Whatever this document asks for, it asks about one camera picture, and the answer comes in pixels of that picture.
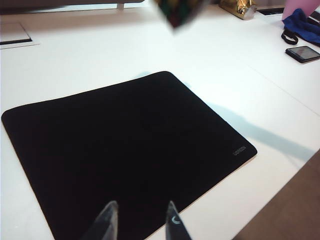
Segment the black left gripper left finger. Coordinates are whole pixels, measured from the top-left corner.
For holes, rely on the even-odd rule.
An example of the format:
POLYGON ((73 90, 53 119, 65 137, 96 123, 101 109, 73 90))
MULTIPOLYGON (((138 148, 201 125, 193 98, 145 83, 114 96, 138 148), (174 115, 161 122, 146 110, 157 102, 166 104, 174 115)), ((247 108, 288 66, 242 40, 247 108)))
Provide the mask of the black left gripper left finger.
POLYGON ((110 201, 82 236, 83 240, 116 240, 118 238, 118 210, 115 200, 110 201))

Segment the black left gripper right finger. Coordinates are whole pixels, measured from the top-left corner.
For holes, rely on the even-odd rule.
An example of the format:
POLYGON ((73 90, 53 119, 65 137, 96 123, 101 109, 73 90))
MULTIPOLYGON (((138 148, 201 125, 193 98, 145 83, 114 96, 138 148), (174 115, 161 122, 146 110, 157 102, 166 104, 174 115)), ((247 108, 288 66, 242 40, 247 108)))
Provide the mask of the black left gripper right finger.
POLYGON ((165 238, 167 240, 191 240, 176 206, 173 201, 170 201, 166 211, 165 219, 165 238))

